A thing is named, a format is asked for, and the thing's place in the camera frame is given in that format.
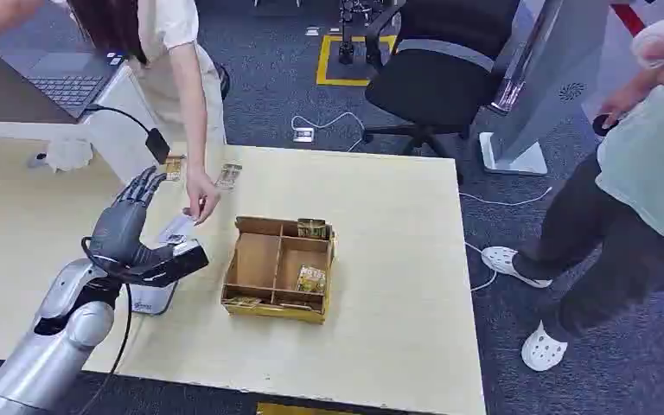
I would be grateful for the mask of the standing person's small hand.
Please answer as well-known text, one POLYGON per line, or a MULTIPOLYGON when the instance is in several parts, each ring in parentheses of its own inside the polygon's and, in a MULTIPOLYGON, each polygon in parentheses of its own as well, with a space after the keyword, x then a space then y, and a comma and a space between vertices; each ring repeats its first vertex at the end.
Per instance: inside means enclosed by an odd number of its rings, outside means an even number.
POLYGON ((602 123, 609 129, 626 112, 642 102, 658 85, 658 69, 643 69, 625 86, 612 93, 602 104, 600 115, 607 115, 602 123))

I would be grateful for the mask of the person's hand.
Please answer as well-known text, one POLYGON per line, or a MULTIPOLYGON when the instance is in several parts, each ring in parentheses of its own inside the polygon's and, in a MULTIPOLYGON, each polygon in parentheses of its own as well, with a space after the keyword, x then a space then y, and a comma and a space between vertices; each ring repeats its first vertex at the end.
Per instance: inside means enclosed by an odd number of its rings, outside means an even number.
POLYGON ((204 168, 197 166, 188 168, 186 190, 189 198, 188 216, 199 226, 215 210, 220 201, 220 191, 204 168))

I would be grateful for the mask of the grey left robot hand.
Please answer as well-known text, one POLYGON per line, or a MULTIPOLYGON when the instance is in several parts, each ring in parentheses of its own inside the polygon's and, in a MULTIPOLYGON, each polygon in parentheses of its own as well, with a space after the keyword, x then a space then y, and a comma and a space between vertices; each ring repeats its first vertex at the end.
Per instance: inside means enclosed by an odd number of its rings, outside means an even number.
POLYGON ((134 177, 103 210, 92 235, 82 239, 84 254, 107 278, 121 284, 165 287, 209 265, 195 239, 157 248, 140 240, 148 207, 166 177, 155 166, 134 177))

